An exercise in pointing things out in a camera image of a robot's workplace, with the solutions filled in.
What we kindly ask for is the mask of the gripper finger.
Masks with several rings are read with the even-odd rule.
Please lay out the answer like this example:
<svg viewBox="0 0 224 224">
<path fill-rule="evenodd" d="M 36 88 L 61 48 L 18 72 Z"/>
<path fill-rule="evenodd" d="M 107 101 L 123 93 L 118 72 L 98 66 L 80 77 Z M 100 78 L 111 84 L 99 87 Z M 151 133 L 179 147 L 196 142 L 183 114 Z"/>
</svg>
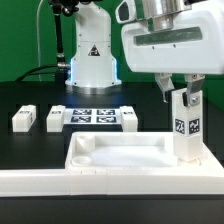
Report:
<svg viewBox="0 0 224 224">
<path fill-rule="evenodd" d="M 183 104 L 185 107 L 197 106 L 200 103 L 199 93 L 201 91 L 205 75 L 199 73 L 185 74 L 187 89 L 182 94 Z"/>
<path fill-rule="evenodd" d="M 174 90 L 174 85 L 172 82 L 172 74 L 171 73 L 156 73 L 155 81 L 162 92 L 163 101 L 165 103 L 169 103 L 171 99 L 172 91 Z"/>
</svg>

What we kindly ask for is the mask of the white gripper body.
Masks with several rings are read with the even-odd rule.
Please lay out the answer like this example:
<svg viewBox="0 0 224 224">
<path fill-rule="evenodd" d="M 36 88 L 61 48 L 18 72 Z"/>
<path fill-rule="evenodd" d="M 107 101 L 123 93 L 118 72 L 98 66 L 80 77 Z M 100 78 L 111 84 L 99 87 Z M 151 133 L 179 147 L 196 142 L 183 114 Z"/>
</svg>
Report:
<svg viewBox="0 0 224 224">
<path fill-rule="evenodd" d="M 122 0 L 115 15 L 132 71 L 224 74 L 224 0 Z"/>
</svg>

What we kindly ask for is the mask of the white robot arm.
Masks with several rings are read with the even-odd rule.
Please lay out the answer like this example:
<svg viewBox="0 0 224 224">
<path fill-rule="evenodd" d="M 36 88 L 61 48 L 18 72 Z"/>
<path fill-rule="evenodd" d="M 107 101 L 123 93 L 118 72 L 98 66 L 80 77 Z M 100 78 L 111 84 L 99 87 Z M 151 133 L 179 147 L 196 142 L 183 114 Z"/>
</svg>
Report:
<svg viewBox="0 0 224 224">
<path fill-rule="evenodd" d="M 91 2 L 78 7 L 70 84 L 109 87 L 117 82 L 110 16 Z M 224 0 L 122 0 L 116 19 L 127 65 L 155 74 L 164 97 L 173 90 L 171 76 L 183 74 L 183 101 L 196 106 L 204 76 L 224 74 Z"/>
</svg>

